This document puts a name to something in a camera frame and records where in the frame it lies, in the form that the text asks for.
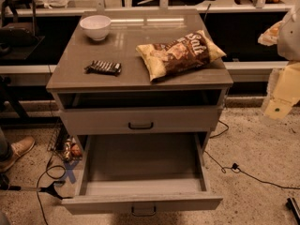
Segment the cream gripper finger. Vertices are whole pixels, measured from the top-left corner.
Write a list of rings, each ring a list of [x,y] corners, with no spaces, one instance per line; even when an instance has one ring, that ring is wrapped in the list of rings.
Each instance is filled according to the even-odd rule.
[[[276,22],[270,28],[268,28],[258,38],[258,42],[264,46],[272,46],[278,43],[278,31],[281,26],[281,22]]]

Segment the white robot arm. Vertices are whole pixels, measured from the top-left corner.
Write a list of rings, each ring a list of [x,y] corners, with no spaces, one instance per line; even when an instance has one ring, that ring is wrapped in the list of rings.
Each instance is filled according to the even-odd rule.
[[[284,68],[274,68],[269,76],[263,114],[283,119],[300,101],[300,6],[295,5],[280,21],[258,38],[265,46],[276,45],[279,56],[288,60]]]

